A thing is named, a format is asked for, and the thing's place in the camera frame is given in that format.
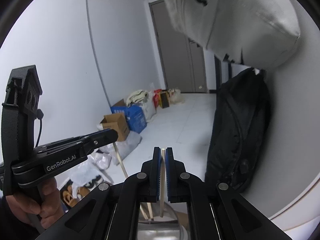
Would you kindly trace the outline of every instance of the floor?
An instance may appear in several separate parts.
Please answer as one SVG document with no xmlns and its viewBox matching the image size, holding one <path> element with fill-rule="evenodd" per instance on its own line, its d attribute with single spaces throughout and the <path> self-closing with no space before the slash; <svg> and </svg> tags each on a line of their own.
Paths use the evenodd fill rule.
<svg viewBox="0 0 320 240">
<path fill-rule="evenodd" d="M 141 132 L 141 143 L 123 161 L 129 176 L 152 159 L 154 147 L 172 147 L 174 158 L 185 164 L 186 171 L 204 180 L 216 95 L 183 94 L 183 97 L 183 104 L 158 107 L 155 119 Z M 120 166 L 112 162 L 106 172 L 114 184 L 125 179 Z"/>
</svg>

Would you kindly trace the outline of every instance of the gray door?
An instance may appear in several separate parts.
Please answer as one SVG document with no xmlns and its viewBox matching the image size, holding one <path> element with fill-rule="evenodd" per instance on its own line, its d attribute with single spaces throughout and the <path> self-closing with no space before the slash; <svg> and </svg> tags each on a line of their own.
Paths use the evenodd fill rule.
<svg viewBox="0 0 320 240">
<path fill-rule="evenodd" d="M 167 88 L 206 92 L 203 49 L 175 31 L 163 1 L 150 5 Z"/>
</svg>

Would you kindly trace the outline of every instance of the white sack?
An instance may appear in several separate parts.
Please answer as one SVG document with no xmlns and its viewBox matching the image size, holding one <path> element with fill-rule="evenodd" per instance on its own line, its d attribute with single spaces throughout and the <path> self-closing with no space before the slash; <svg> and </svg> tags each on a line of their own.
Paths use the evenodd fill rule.
<svg viewBox="0 0 320 240">
<path fill-rule="evenodd" d="M 165 0 L 173 27 L 221 60 L 267 69 L 295 52 L 300 28 L 289 0 Z"/>
</svg>

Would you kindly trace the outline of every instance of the black bag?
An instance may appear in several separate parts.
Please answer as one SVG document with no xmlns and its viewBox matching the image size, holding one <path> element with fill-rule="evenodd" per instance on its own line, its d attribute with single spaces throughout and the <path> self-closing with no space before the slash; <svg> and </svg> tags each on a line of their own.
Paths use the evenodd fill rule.
<svg viewBox="0 0 320 240">
<path fill-rule="evenodd" d="M 263 72 L 248 68 L 217 93 L 205 182 L 224 182 L 238 192 L 249 185 L 270 121 L 270 96 Z"/>
</svg>

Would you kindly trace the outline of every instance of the black sleeve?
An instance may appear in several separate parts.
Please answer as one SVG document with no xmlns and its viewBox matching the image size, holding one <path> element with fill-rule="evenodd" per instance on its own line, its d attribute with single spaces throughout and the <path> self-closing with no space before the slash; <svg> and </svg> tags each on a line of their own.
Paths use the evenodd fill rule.
<svg viewBox="0 0 320 240">
<path fill-rule="evenodd" d="M 0 199 L 0 235 L 1 240 L 33 240 L 39 233 L 35 228 L 18 220 L 3 197 Z"/>
</svg>

